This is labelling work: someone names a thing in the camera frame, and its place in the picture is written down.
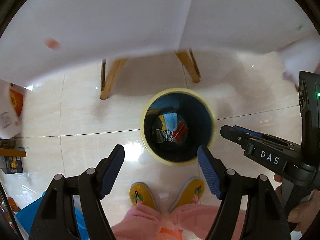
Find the right hand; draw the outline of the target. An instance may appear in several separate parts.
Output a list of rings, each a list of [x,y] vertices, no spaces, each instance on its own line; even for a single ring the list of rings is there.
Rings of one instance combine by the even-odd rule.
[[[309,201],[299,204],[289,214],[287,221],[296,223],[295,231],[300,231],[304,234],[319,212],[319,191],[313,190]]]

